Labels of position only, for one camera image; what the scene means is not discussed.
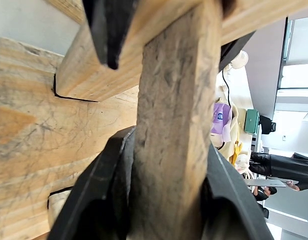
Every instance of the wooden beam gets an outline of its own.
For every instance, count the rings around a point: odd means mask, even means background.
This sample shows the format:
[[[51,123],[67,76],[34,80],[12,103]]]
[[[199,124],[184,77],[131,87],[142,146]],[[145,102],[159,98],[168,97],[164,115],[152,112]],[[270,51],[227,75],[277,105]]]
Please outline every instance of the wooden beam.
[[[81,24],[85,20],[82,0],[46,0],[49,4]]]
[[[198,240],[221,46],[221,1],[204,0],[144,48],[131,239]]]
[[[141,0],[117,71],[99,64],[88,25],[83,23],[57,71],[57,93],[101,102],[136,86],[142,71],[143,46],[199,2]],[[229,43],[306,7],[308,0],[236,0],[234,11],[223,20],[221,43]]]
[[[136,124],[138,88],[103,102],[56,97],[63,56],[0,38],[0,239],[50,230],[50,193],[70,187],[118,130]]]
[[[32,240],[46,240],[48,238],[48,236],[49,236],[49,232],[47,232],[47,233],[45,233],[45,234],[43,234],[41,236],[38,236],[38,237],[36,237],[36,238],[34,238]]]

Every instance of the wooden board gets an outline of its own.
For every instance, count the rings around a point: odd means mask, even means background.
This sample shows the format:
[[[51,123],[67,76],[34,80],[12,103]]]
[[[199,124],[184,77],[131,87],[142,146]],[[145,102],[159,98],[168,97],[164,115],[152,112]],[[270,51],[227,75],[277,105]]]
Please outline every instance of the wooden board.
[[[46,1],[79,24],[81,24],[85,20],[85,13],[83,11],[82,0],[46,0]]]
[[[0,38],[0,239],[48,232],[49,194],[72,186],[110,136],[136,124],[137,87],[102,103],[55,97],[62,59]]]
[[[201,0],[140,0],[117,71],[99,64],[88,25],[82,22],[57,71],[58,94],[101,102],[138,85],[143,46],[199,2]],[[306,7],[308,0],[236,0],[234,11],[228,12],[222,22],[221,43],[229,43]],[[77,12],[83,10],[77,4],[70,8],[76,8]],[[64,5],[60,10],[68,11]]]
[[[131,187],[132,240],[199,240],[222,8],[205,0],[144,48]]]

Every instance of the white wall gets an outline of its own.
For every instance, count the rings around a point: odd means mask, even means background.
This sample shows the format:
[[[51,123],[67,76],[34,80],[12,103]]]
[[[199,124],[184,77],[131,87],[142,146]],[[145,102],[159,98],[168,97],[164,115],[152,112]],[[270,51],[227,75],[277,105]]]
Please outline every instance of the white wall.
[[[268,209],[269,209],[269,218],[268,218],[269,223],[278,226],[284,230],[287,230],[291,233],[308,238],[308,222],[299,220],[297,218],[294,218],[293,216],[288,216],[287,214],[284,214],[280,211],[271,208]]]
[[[278,187],[265,206],[308,221],[308,189],[294,191],[290,187]]]
[[[243,48],[248,53],[245,66],[253,106],[263,116],[273,117],[285,19],[254,33]]]
[[[273,122],[276,131],[262,135],[263,145],[287,152],[308,154],[308,121],[302,121],[306,112],[276,111]]]
[[[44,0],[0,0],[0,37],[64,55],[79,25]]]

